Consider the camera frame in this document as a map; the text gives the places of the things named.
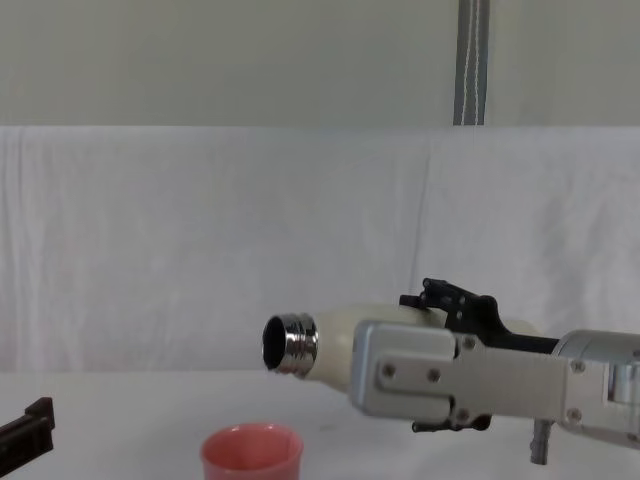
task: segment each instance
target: wall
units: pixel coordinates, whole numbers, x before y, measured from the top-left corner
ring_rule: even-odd
[[[637,125],[640,3],[495,0],[489,125]]]
[[[2,0],[0,123],[449,125],[451,0]]]

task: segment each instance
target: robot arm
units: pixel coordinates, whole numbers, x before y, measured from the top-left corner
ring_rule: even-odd
[[[425,313],[441,310],[443,324],[390,322],[377,314],[344,322],[353,340],[345,390],[356,408],[375,417],[413,420],[415,432],[485,430],[492,415],[531,418],[531,461],[537,464],[546,464],[554,423],[640,448],[640,335],[576,331],[560,340],[518,335],[502,324],[492,297],[438,280],[425,279],[423,285],[419,296],[401,297],[401,305]],[[310,330],[298,329],[296,336],[295,328],[289,329],[281,353],[290,365],[304,353],[310,366],[298,376],[322,381],[313,375],[313,360],[321,357],[325,336],[320,324],[315,327],[315,342],[307,336]],[[334,343],[331,334],[326,342]],[[274,357],[268,342],[263,352]]]

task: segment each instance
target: black object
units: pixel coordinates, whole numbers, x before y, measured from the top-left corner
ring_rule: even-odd
[[[504,326],[498,314],[498,302],[488,295],[476,295],[451,285],[444,280],[425,278],[424,290],[419,296],[402,295],[400,305],[427,310],[438,308],[447,314],[444,327],[456,333],[476,335],[487,347],[503,348],[551,354],[558,340],[513,333]],[[465,427],[454,426],[450,421],[442,424],[414,423],[414,432],[458,431],[462,429],[486,430],[491,416],[483,415]]]
[[[43,397],[24,416],[0,427],[0,477],[53,450],[53,401]]]

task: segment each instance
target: bottle opening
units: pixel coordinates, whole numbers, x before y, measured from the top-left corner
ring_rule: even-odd
[[[284,358],[286,348],[286,331],[282,319],[272,317],[262,333],[262,360],[269,370],[278,368]]]

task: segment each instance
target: white bottle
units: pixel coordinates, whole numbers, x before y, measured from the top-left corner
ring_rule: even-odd
[[[311,317],[278,315],[262,335],[262,356],[269,370],[292,373],[346,391],[351,372],[353,332],[363,320],[442,327],[444,314],[395,305],[353,305]]]

